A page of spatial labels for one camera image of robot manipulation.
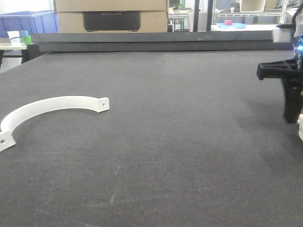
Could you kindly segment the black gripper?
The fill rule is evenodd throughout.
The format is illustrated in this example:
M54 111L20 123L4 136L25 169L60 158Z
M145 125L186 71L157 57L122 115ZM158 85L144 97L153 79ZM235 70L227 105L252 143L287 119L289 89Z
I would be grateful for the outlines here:
M256 74L259 80L281 78L285 95L283 117L288 124L297 123L303 108L303 71L298 70L296 60L259 63Z

